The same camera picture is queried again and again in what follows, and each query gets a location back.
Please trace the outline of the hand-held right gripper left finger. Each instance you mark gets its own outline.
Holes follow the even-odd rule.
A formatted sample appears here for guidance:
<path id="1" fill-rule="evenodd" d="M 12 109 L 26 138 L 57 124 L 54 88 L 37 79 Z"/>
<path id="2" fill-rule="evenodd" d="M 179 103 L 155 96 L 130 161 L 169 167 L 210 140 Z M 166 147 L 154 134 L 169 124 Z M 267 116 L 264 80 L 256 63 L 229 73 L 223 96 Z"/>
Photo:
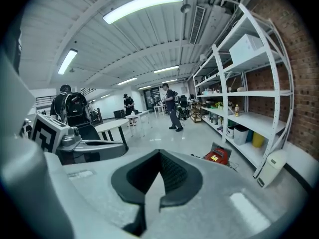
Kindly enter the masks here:
<path id="1" fill-rule="evenodd" d="M 53 188 L 71 223 L 73 239 L 135 239 L 124 230 L 136 221 L 138 206 L 124 202 L 111 184 L 113 173 L 145 154 L 71 165 L 46 153 Z"/>

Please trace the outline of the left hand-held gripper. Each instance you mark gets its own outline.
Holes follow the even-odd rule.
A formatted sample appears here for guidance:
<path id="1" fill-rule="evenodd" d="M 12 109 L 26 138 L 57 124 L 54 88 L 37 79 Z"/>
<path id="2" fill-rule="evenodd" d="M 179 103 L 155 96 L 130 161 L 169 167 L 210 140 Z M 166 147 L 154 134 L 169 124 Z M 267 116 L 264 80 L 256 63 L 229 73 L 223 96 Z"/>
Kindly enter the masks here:
<path id="1" fill-rule="evenodd" d="M 61 164 L 114 159 L 127 153 L 121 142 L 100 140 L 92 125 L 68 126 L 53 117 L 37 114 L 31 140 L 43 151 L 58 156 Z"/>

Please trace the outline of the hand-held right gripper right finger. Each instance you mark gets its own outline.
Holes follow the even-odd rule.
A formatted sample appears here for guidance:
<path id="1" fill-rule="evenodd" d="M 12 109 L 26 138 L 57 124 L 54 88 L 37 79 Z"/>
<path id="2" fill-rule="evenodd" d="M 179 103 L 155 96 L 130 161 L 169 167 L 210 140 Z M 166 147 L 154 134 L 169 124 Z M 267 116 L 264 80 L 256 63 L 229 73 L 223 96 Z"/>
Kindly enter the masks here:
<path id="1" fill-rule="evenodd" d="M 165 207 L 146 231 L 148 239 L 278 239 L 294 220 L 264 189 L 233 169 L 177 152 L 197 168 L 201 189 L 186 204 Z"/>

